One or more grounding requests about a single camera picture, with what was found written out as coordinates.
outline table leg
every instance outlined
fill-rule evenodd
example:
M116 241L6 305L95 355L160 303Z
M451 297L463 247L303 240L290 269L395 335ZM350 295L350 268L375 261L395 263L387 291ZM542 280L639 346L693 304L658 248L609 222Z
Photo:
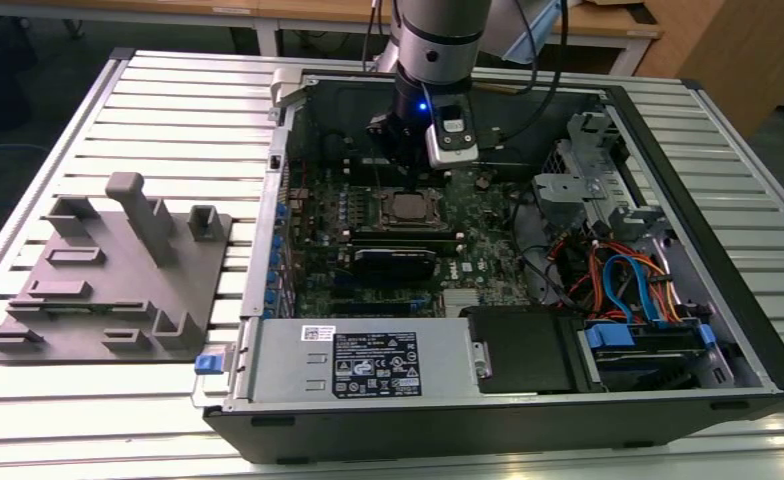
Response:
M283 47L283 34L276 19L256 18L259 52L263 57L279 57Z
M70 32L70 37L74 40L84 38L84 20L70 20L67 18L63 20L63 25L67 27L67 32Z
M642 63L650 43L651 40L649 38L633 38L629 40L627 47L621 51L618 60L615 60L615 64L611 67L611 72L609 72L610 75L621 77L631 77L635 75L635 70Z
M252 28L230 27L230 34L232 35L232 45L235 46L235 53L239 55L259 55L259 45L256 32Z

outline gray fixture plate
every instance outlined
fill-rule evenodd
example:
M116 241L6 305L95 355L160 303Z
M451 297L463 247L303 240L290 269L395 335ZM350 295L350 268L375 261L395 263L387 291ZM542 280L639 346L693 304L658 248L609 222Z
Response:
M64 238L55 233L40 260L34 267L18 300L31 300L28 289L35 282L87 281L92 287L88 298L63 299L64 303L100 304L115 302L151 302L172 320L179 322L190 313L192 324L184 325L183 335L175 339L154 338L155 314L103 315L94 313L64 313L22 322L12 316L0 327L4 332L22 332L30 328L44 341L24 345L23 348L0 350L0 360L7 362L68 362L68 361L190 361L199 354L206 342L206 330L215 301L220 266L227 249L227 238L232 225L230 215L219 215L223 238L218 241L196 242L188 228L190 214L172 215L170 244L176 261L158 267L128 222L126 213L100 212L99 218L84 219L91 238ZM48 261L59 250L99 247L104 263L80 265L52 265ZM123 343L134 343L130 332L140 330L147 338L143 349L112 348L106 340L106 329L131 329L115 333Z

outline power supply label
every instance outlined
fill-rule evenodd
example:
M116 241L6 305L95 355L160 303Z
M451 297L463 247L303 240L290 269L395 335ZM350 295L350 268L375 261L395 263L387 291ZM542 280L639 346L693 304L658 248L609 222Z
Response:
M334 336L334 395L338 398L422 395L415 332Z

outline wooden desk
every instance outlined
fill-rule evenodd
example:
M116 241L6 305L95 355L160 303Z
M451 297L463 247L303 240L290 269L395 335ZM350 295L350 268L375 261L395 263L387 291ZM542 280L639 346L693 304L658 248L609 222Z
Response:
M667 35L639 75L701 82L749 137L784 101L784 2L647 0Z
M387 28L391 9L390 0ZM262 55L272 57L282 52L282 30L365 33L370 12L370 0L0 0L0 15L254 28ZM559 25L549 43L559 43L558 33ZM661 35L659 26L637 23L623 8L582 4L571 10L570 44L622 52L613 75L633 75Z
M259 0L0 0L0 15L254 28Z
M385 2L383 23L389 25L393 16L393 1ZM259 0L255 13L260 44L276 47L274 40L263 36L279 30L315 30L365 33L371 15L369 0ZM561 21L554 27L551 44L561 41ZM570 12L570 45L605 47L621 50L611 74L631 76L645 57L653 40L662 36L659 25L645 25L635 21L622 7L578 5ZM279 49L263 55L278 56Z

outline metal table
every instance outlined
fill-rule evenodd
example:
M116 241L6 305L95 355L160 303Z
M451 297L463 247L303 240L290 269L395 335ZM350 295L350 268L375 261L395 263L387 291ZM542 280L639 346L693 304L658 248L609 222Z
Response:
M108 62L0 234L0 323L4 299L19 292L52 233L40 220L52 197L103 192L108 175L131 170L147 176L147 195L167 197L172 212L204 201L238 219L208 331L210 343L235 340L274 127L268 84L287 64L359 68L146 51ZM784 192L706 94L675 80L569 75L567 81L615 83L630 92L784 338ZM118 208L107 198L94 204ZM202 407L226 388L224 377L196 377L192 365L0 367L0 477L784 478L784 413L639 450L252 465L202 419Z

